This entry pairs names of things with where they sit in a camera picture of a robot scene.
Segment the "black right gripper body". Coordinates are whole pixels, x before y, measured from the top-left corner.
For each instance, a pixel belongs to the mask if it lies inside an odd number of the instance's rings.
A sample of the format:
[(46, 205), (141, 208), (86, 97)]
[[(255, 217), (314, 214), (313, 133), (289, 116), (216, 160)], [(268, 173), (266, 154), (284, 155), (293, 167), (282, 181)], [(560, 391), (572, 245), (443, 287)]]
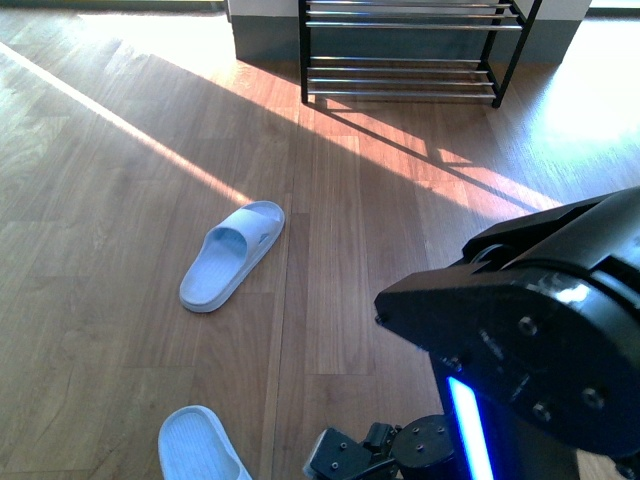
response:
[(357, 442), (330, 427), (303, 467), (310, 479), (454, 479), (456, 460), (447, 419), (419, 418), (393, 426), (375, 422)]

